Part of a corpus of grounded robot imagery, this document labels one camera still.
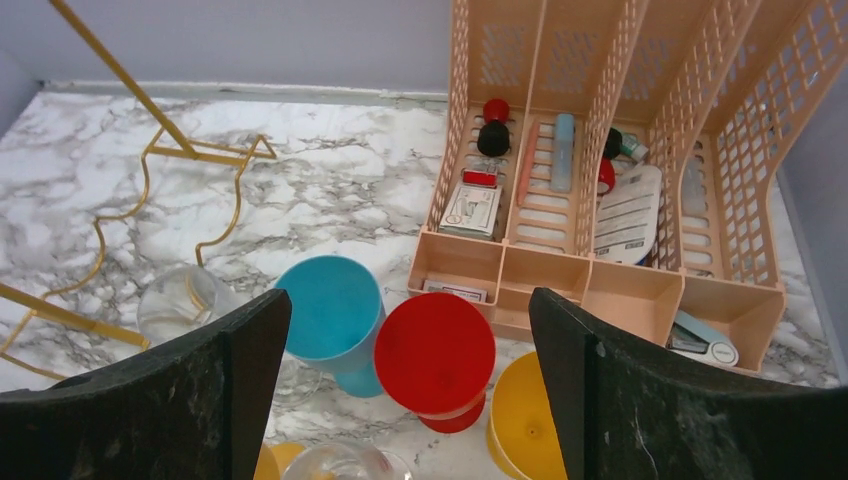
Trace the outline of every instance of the black ball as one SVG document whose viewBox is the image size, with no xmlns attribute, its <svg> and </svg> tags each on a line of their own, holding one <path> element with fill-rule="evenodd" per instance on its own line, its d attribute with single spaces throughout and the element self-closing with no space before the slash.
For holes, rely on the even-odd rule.
<svg viewBox="0 0 848 480">
<path fill-rule="evenodd" d="M 489 122 L 480 129 L 477 150 L 487 157 L 500 157 L 509 151 L 509 129 L 501 122 Z"/>
<path fill-rule="evenodd" d="M 609 135 L 607 135 L 607 143 L 604 144 L 604 158 L 612 160 L 619 156 L 622 142 L 624 142 L 624 137 L 621 132 L 611 128 Z"/>
</svg>

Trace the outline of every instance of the plastic basket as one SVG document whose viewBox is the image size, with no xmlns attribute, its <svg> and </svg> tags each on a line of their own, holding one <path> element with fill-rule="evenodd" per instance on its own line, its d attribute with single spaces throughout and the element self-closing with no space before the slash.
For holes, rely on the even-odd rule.
<svg viewBox="0 0 848 480">
<path fill-rule="evenodd" d="M 603 320 L 665 344 L 678 309 L 725 333 L 759 370 L 785 308 L 768 194 L 777 168 L 848 57 L 848 0 L 455 0 L 447 147 L 413 260 L 425 280 L 486 290 L 496 335 L 531 339 L 527 304 L 547 286 Z M 511 107 L 512 149 L 482 159 L 482 105 Z M 576 119 L 570 194 L 547 188 L 557 113 Z M 531 187 L 517 172 L 542 124 Z M 597 260 L 597 176 L 615 126 L 663 174 L 653 268 Z M 699 159 L 707 210 L 684 217 L 684 166 Z M 463 168 L 496 165 L 494 241 L 438 233 Z"/>
</svg>

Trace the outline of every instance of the black object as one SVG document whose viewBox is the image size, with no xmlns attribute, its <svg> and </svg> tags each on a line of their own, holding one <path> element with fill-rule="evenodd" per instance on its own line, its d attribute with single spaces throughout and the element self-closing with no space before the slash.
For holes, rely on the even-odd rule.
<svg viewBox="0 0 848 480">
<path fill-rule="evenodd" d="M 271 290 L 49 390 L 0 395 L 0 479 L 252 479 L 290 318 Z"/>
<path fill-rule="evenodd" d="M 621 155 L 621 144 L 624 143 L 624 136 L 618 130 L 610 128 L 610 133 L 607 135 L 607 141 L 604 143 L 604 158 L 610 160 Z"/>
<path fill-rule="evenodd" d="M 711 367 L 548 289 L 530 324 L 569 480 L 848 478 L 848 388 Z"/>
<path fill-rule="evenodd" d="M 503 123 L 492 120 L 483 125 L 477 136 L 477 150 L 487 157 L 500 157 L 509 151 L 509 129 Z"/>
</svg>

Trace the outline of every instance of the wall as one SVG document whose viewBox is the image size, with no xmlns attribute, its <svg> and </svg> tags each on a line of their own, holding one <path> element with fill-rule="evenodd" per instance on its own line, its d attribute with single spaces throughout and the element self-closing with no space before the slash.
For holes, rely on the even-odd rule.
<svg viewBox="0 0 848 480">
<path fill-rule="evenodd" d="M 450 0 L 66 0 L 137 80 L 445 92 Z M 0 2 L 39 79 L 115 80 L 46 0 Z"/>
<path fill-rule="evenodd" d="M 0 49 L 0 137 L 29 105 L 39 88 L 35 78 Z"/>
<path fill-rule="evenodd" d="M 846 125 L 848 68 L 783 161 L 779 179 L 839 376 L 848 384 L 848 150 L 842 146 Z"/>
</svg>

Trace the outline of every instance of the marble countertop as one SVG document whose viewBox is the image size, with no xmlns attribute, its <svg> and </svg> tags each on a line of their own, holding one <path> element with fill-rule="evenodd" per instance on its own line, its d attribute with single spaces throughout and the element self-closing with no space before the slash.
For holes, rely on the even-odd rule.
<svg viewBox="0 0 848 480">
<path fill-rule="evenodd" d="M 288 267 L 327 253 L 366 265 L 387 311 L 406 294 L 445 142 L 443 108 L 160 100 L 193 138 L 244 145 L 268 135 L 277 160 L 256 160 L 242 177 L 237 230 L 204 250 L 207 268 L 237 292 L 258 295 Z M 0 141 L 0 281 L 31 294 L 69 284 L 97 248 L 93 214 L 129 210 L 142 188 L 138 156 L 158 124 L 131 98 L 41 93 Z M 55 303 L 135 328 L 144 285 L 193 262 L 194 245 L 227 226 L 235 169 L 151 156 L 152 188 L 141 212 L 107 222 L 103 269 Z M 822 387 L 838 384 L 780 193 L 771 212 L 788 308 L 763 375 Z M 0 299 L 0 342 L 26 310 Z M 532 346 L 498 340 L 497 375 Z M 133 348 L 33 320 L 10 353 L 73 375 L 135 353 Z M 0 391 L 52 382 L 0 360 Z M 455 435 L 426 429 L 380 396 L 362 400 L 325 380 L 307 403 L 272 408 L 269 443 L 356 438 L 399 454 L 423 478 L 506 478 L 486 450 L 485 421 Z"/>
</svg>

